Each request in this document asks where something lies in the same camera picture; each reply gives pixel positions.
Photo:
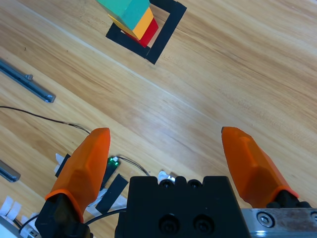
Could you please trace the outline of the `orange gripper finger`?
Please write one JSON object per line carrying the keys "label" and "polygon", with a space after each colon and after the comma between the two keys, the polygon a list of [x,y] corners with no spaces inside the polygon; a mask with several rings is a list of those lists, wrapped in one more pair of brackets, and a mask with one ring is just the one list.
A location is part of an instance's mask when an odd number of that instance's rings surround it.
{"label": "orange gripper finger", "polygon": [[35,221],[43,238],[91,238],[83,214],[99,194],[110,147],[110,129],[94,129],[64,164]]}
{"label": "orange gripper finger", "polygon": [[244,131],[225,126],[221,138],[240,197],[253,208],[310,208],[300,201],[272,159]]}

